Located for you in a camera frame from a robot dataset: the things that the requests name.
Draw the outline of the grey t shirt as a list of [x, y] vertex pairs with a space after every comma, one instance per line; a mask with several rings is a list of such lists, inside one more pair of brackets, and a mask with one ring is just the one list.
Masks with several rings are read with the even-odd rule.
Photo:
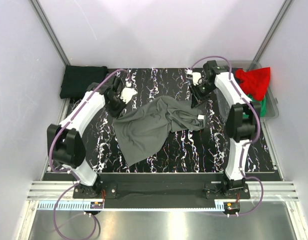
[[160, 151], [170, 133], [200, 131], [205, 125], [203, 111], [167, 95], [113, 120], [119, 148], [129, 166]]

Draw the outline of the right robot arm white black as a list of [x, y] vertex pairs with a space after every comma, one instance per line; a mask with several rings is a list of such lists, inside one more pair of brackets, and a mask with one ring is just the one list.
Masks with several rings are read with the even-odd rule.
[[234, 78], [230, 64], [219, 66], [216, 61], [209, 60], [203, 65], [203, 71], [199, 73], [193, 68], [187, 71], [192, 80], [192, 106], [202, 104], [211, 92], [219, 90], [230, 107], [225, 123], [230, 139], [229, 160], [219, 192], [226, 198], [234, 199], [244, 191], [248, 150], [259, 138], [261, 130], [261, 105], [243, 92]]

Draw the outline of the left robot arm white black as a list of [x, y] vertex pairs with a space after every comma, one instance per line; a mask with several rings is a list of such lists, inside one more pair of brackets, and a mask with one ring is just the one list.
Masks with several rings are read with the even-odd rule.
[[118, 118], [136, 94], [130, 84], [123, 84], [117, 76], [111, 83], [93, 82], [78, 106], [59, 124], [51, 124], [47, 128], [50, 165], [61, 165], [77, 180], [77, 189], [84, 190], [91, 198], [101, 196], [103, 191], [100, 176], [87, 163], [83, 133], [101, 109]]

